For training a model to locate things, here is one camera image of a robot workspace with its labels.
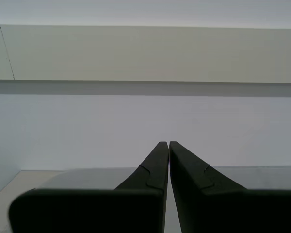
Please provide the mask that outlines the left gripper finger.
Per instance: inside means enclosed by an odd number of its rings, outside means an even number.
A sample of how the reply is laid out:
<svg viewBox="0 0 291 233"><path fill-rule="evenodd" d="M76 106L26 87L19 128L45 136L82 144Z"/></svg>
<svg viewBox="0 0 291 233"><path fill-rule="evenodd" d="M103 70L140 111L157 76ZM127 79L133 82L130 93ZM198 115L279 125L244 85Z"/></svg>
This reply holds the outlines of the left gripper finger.
<svg viewBox="0 0 291 233"><path fill-rule="evenodd" d="M291 233L291 190L247 189L182 146L169 144L184 233Z"/></svg>
<svg viewBox="0 0 291 233"><path fill-rule="evenodd" d="M169 148L158 143L115 189L32 189L10 204L14 233L162 233Z"/></svg>

